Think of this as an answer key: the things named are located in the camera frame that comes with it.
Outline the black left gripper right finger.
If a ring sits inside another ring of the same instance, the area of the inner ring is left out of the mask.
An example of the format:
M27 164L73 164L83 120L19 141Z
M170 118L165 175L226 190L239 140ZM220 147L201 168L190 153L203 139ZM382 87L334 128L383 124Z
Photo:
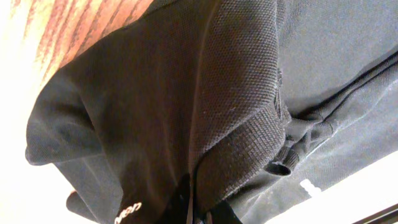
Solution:
M204 224L243 224L228 202L222 201L206 212Z

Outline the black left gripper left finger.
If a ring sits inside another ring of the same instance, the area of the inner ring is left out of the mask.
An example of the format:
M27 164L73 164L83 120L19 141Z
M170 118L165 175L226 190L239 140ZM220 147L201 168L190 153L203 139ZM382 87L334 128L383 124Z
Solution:
M161 224L192 224L193 201L192 180L182 177L161 216Z

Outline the black t-shirt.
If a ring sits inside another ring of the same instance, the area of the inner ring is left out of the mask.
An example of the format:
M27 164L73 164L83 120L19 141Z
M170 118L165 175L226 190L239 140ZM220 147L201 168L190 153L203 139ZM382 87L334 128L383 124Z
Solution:
M25 156L98 223L265 223L397 150L396 1L154 1L40 92Z

